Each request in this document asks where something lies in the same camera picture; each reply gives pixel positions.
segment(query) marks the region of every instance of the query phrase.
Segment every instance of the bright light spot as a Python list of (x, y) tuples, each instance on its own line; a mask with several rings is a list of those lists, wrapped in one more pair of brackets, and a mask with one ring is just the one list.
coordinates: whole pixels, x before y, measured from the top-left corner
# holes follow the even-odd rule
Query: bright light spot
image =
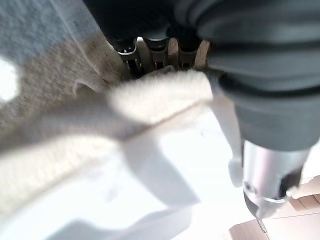
[(190, 227), (172, 240), (231, 240), (229, 217), (219, 206), (198, 204), (193, 207)]
[(0, 104), (14, 99), (19, 94), (18, 78), (16, 66), (0, 57)]
[(137, 42), (143, 42), (144, 39), (143, 39), (142, 37), (138, 36), (137, 39), (136, 39), (136, 41), (137, 41)]
[(232, 198), (222, 199), (219, 195), (227, 197), (235, 188), (228, 169), (233, 154), (209, 108), (185, 129), (162, 136), (158, 145), (201, 201), (232, 202)]

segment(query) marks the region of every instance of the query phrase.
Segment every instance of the silver metal cylinder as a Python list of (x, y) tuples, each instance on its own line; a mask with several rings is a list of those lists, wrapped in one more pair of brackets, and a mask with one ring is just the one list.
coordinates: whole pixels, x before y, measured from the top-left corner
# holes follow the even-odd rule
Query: silver metal cylinder
[(291, 197), (309, 151), (277, 151), (244, 142), (243, 190), (255, 217), (270, 217)]
[(137, 48), (136, 39), (134, 40), (133, 44), (134, 49), (122, 49), (121, 51), (118, 51), (118, 54), (120, 55), (123, 63), (126, 64), (131, 74), (135, 77), (141, 77), (144, 70), (141, 62), (140, 53)]
[(149, 48), (152, 65), (155, 69), (161, 69), (168, 65), (169, 59), (169, 38), (150, 39), (144, 38), (144, 42)]

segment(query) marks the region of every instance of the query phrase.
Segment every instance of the white surface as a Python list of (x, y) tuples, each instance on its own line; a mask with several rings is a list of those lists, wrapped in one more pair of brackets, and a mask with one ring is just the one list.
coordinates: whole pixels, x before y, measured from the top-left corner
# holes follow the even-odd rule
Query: white surface
[(320, 213), (263, 220), (271, 240), (318, 240)]
[[(308, 160), (306, 161), (306, 163), (303, 166), (300, 184), (306, 184), (306, 183), (310, 182), (315, 176), (320, 175), (319, 156), (320, 156), (320, 142), (318, 141), (318, 143), (311, 148)], [(318, 192), (313, 193), (313, 194), (318, 194), (318, 193), (320, 193), (320, 187), (318, 189)], [(305, 195), (303, 195), (303, 193), (301, 192), (301, 193), (297, 193), (294, 196), (294, 198), (298, 199), (303, 196), (305, 196)]]
[(19, 95), (19, 76), (16, 66), (0, 56), (0, 107)]
[[(112, 232), (101, 239), (109, 239), (107, 235), (124, 239), (125, 233), (130, 236), (136, 229), (148, 231), (149, 225), (141, 220), (151, 213), (179, 212), (200, 201), (204, 203), (193, 209), (191, 228), (184, 234), (211, 239), (253, 218), (242, 190), (234, 188), (229, 178), (231, 158), (220, 126), (206, 108), (196, 120), (173, 120), (131, 140), (106, 155), (101, 165), (55, 187), (4, 225), (0, 239), (63, 240), (64, 231), (77, 223), (82, 229), (85, 225)], [(157, 222), (161, 218), (152, 220), (160, 232), (139, 239), (165, 239), (160, 234), (168, 226)], [(174, 235), (188, 226), (175, 222)]]

